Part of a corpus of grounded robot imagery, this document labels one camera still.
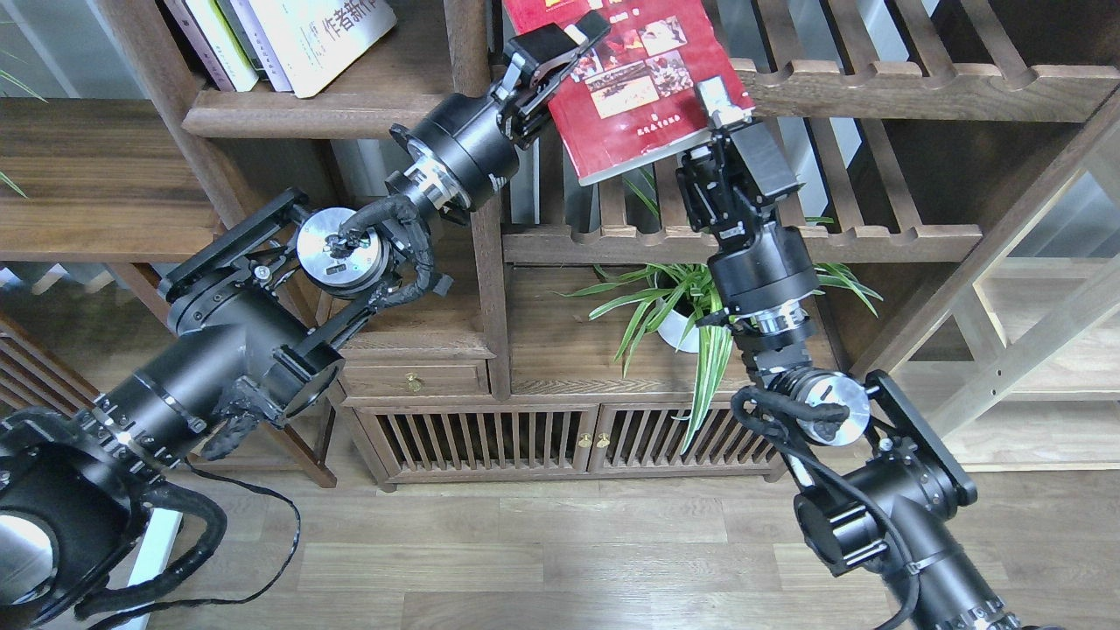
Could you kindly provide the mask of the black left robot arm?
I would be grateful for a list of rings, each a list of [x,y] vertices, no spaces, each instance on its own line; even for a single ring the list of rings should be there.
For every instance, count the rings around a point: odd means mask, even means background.
[[[391,135],[412,156],[388,197],[305,207],[284,191],[165,277],[176,342],[88,408],[3,420],[3,627],[67,610],[99,627],[172,606],[167,595],[220,548],[227,515],[165,478],[192,450],[228,454],[281,428],[339,378],[340,348],[377,312],[445,294],[431,220],[463,223],[515,175],[517,148],[612,25],[595,10],[505,45],[479,98],[452,94]]]

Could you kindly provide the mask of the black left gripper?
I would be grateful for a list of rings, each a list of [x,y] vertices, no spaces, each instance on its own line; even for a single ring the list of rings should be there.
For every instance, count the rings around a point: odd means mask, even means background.
[[[389,191],[435,213],[470,213],[487,203],[517,172],[517,149],[550,119],[549,100],[576,61],[610,31],[607,17],[589,10],[576,24],[544,25],[510,39],[507,71],[485,94],[452,93],[416,128],[391,128],[413,164],[389,175]]]

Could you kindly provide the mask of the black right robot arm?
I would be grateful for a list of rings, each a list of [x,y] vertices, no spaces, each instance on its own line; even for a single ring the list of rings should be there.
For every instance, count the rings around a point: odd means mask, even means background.
[[[721,303],[701,326],[743,351],[752,385],[731,411],[794,475],[808,546],[836,577],[883,578],[900,605],[888,629],[1020,629],[949,532],[976,482],[885,372],[859,381],[809,358],[802,300],[819,282],[797,228],[780,223],[780,200],[799,189],[780,146],[724,78],[697,83],[696,96],[710,139],[681,156],[676,183],[691,226],[717,241],[708,267]]]

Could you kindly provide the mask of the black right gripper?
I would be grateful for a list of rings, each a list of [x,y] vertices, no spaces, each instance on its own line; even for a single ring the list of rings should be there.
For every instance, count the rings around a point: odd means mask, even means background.
[[[777,203],[801,185],[768,128],[745,122],[724,77],[697,83],[696,98],[712,132],[682,154],[676,187],[692,230],[717,241],[708,267],[724,309],[743,319],[797,304],[820,282],[797,228],[781,225]]]

